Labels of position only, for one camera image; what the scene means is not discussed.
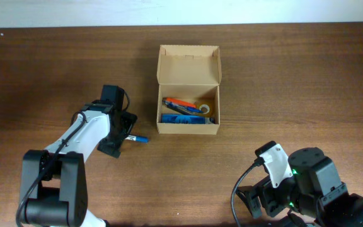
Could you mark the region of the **blue ballpoint pen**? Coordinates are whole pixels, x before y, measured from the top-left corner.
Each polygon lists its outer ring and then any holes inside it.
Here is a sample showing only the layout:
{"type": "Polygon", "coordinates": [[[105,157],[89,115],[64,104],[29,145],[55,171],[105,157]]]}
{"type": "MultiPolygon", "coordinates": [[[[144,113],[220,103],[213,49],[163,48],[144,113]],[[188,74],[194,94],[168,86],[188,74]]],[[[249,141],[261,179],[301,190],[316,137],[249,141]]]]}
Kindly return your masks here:
{"type": "Polygon", "coordinates": [[[178,113],[181,113],[183,115],[196,115],[196,114],[202,114],[203,111],[197,109],[197,108],[194,108],[194,107],[188,107],[188,106],[183,106],[183,105],[177,105],[175,103],[172,103],[172,102],[169,102],[169,101],[163,101],[163,104],[171,109],[171,110],[174,110],[178,113]]]}

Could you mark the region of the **yellow tape roll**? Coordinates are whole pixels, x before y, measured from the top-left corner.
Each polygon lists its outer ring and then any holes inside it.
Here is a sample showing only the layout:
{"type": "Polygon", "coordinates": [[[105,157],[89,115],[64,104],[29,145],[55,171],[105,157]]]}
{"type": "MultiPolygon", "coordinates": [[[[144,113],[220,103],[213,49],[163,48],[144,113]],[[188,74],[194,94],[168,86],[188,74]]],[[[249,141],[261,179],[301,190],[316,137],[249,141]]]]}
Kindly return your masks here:
{"type": "Polygon", "coordinates": [[[214,116],[214,104],[210,101],[198,101],[195,103],[198,110],[201,112],[198,113],[199,116],[202,117],[213,117],[214,116]]]}

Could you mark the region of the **cardboard box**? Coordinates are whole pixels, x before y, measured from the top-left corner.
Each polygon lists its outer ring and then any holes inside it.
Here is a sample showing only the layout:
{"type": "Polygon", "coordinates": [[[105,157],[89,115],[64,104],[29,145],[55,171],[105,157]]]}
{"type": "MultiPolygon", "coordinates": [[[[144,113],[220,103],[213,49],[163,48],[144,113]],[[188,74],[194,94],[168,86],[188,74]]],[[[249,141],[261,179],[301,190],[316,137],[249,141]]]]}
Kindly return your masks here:
{"type": "Polygon", "coordinates": [[[161,45],[159,48],[157,81],[158,107],[156,125],[160,134],[217,134],[220,120],[221,53],[211,45],[161,45]],[[215,124],[162,123],[163,114],[178,114],[167,108],[164,98],[175,98],[195,104],[214,104],[215,124]]]}

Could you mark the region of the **white blue staples box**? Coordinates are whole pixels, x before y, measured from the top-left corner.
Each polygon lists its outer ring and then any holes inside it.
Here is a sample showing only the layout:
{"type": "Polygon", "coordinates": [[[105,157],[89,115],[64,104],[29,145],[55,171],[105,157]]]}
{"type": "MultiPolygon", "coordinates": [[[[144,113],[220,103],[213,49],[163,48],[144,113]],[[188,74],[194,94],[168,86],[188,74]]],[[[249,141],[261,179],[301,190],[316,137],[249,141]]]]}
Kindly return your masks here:
{"type": "Polygon", "coordinates": [[[206,117],[205,118],[205,123],[206,124],[215,124],[215,118],[213,118],[213,117],[206,117]]]}

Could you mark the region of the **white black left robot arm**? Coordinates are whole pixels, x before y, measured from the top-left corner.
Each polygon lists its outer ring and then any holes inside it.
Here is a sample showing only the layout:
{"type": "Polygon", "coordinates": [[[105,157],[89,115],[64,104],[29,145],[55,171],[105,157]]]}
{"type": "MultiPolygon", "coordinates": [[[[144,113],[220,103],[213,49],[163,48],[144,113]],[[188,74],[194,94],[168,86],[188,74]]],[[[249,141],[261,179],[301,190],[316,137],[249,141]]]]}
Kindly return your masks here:
{"type": "Polygon", "coordinates": [[[71,125],[44,149],[31,149],[22,161],[17,226],[108,226],[88,208],[85,162],[94,150],[118,158],[137,116],[130,98],[115,85],[75,112],[71,125]]]}

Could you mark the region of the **red black stapler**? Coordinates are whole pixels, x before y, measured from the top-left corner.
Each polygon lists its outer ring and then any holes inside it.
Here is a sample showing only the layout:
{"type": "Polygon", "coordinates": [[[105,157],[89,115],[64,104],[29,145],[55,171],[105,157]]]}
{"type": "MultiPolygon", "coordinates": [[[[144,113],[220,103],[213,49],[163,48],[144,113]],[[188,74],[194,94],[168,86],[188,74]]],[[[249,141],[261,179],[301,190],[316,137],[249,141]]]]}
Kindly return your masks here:
{"type": "Polygon", "coordinates": [[[175,98],[164,98],[164,101],[170,102],[170,103],[175,104],[175,105],[180,105],[180,106],[183,106],[183,107],[197,108],[197,106],[195,104],[185,102],[185,101],[182,101],[182,100],[178,100],[178,99],[175,99],[175,98]]]}

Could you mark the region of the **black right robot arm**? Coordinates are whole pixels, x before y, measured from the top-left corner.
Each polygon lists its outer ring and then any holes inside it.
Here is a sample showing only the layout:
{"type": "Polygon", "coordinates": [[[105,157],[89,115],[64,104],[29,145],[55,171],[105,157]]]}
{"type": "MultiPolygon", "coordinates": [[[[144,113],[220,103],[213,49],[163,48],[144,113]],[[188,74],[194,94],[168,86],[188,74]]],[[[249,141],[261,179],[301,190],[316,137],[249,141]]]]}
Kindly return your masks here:
{"type": "Polygon", "coordinates": [[[263,166],[267,177],[242,187],[240,176],[230,204],[239,197],[252,218],[287,216],[269,226],[363,226],[363,197],[349,194],[338,170],[320,148],[302,148],[288,155],[270,141],[255,151],[256,159],[245,171],[263,166]]]}

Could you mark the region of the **blue tape dispenser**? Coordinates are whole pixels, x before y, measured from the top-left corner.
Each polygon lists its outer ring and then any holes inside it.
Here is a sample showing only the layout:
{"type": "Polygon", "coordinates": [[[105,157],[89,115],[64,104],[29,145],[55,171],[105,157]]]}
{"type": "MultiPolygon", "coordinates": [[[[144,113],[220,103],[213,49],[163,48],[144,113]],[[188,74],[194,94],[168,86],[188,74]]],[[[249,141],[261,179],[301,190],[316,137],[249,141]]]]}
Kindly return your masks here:
{"type": "Polygon", "coordinates": [[[194,115],[163,114],[162,123],[169,124],[206,124],[205,117],[194,115]]]}

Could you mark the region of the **white blue whiteboard marker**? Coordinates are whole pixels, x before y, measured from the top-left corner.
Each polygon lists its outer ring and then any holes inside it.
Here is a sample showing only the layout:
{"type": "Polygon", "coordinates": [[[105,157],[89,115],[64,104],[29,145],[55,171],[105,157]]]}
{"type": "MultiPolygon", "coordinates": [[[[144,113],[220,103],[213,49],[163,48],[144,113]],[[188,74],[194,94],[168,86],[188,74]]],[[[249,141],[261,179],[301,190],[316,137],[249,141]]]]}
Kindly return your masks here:
{"type": "Polygon", "coordinates": [[[148,143],[149,142],[149,139],[147,137],[135,136],[135,135],[128,135],[125,139],[129,140],[129,141],[139,142],[139,143],[148,143]]]}

